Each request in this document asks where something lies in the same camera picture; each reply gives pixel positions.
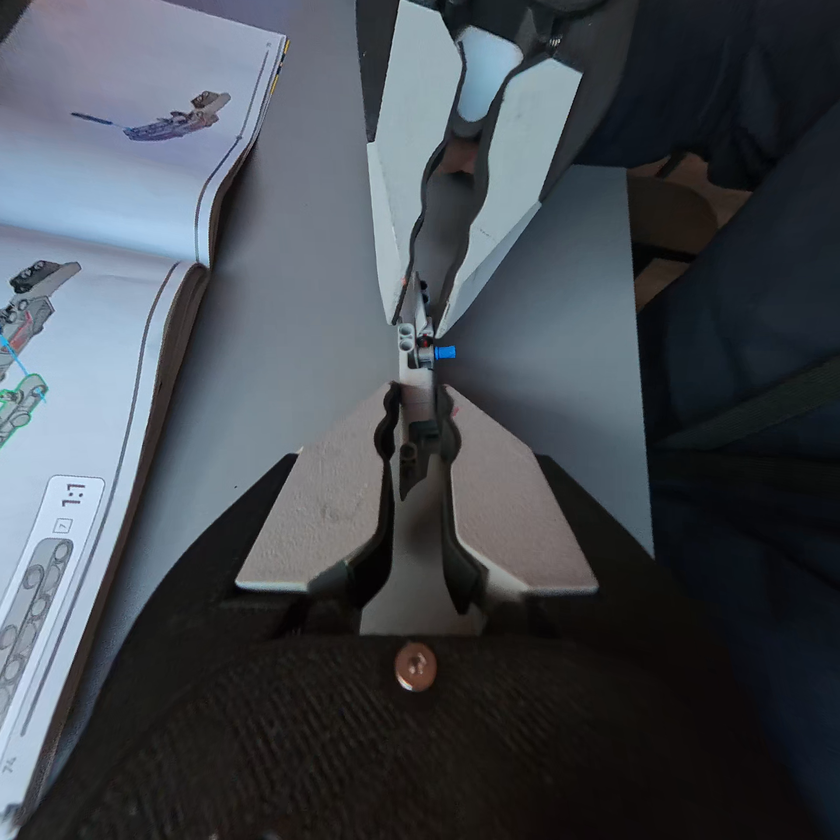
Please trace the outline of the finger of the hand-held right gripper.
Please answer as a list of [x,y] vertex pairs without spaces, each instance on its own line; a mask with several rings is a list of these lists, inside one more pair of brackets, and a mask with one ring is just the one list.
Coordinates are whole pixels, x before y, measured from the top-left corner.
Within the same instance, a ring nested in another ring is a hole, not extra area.
[[582,74],[535,58],[511,70],[479,140],[474,189],[434,315],[442,337],[462,317],[541,204],[550,164]]
[[435,2],[366,3],[366,154],[377,280],[392,325],[463,76],[462,54]]

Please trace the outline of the dark fabric chair seat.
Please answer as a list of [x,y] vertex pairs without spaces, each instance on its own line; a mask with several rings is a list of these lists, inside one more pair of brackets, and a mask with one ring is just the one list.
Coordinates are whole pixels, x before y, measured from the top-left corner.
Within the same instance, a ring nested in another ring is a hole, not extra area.
[[708,200],[691,188],[653,176],[626,179],[633,269],[654,259],[689,264],[718,231]]

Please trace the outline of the person's dark blue clothing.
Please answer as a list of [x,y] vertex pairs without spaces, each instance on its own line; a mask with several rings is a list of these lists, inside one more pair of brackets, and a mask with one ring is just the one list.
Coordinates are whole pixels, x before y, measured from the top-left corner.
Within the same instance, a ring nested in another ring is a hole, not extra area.
[[[686,436],[838,358],[838,2],[640,2],[623,78],[578,162],[675,152],[751,192],[638,317],[647,441]],[[726,639],[778,760],[838,838],[838,399],[711,450],[792,482],[651,481],[655,557]]]

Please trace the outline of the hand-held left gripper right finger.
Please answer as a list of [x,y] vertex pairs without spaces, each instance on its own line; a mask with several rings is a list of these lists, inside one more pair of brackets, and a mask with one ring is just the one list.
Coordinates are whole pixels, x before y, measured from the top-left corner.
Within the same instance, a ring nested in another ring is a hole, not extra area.
[[444,581],[456,612],[597,593],[530,447],[448,385],[438,387],[438,424]]

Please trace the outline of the open lego instruction booklet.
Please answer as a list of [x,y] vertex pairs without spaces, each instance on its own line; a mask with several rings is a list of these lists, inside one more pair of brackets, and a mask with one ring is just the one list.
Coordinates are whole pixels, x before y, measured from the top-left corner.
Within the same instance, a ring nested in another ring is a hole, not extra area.
[[1,55],[2,838],[48,780],[288,50],[168,2],[21,7]]

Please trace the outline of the grey lego assembly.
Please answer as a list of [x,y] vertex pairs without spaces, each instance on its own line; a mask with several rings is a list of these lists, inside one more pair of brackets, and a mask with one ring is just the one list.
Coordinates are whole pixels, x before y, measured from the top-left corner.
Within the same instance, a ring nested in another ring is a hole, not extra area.
[[435,365],[454,359],[456,353],[454,346],[436,343],[427,283],[417,272],[403,283],[395,327],[402,425],[398,488],[405,501],[426,479],[432,456],[440,454],[442,419]]

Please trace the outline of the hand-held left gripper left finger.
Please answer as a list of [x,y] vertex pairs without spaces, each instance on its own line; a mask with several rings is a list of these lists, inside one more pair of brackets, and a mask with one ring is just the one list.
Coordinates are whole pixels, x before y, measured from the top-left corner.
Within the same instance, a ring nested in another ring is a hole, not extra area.
[[392,457],[401,388],[384,383],[304,447],[237,577],[247,592],[363,607],[392,568]]

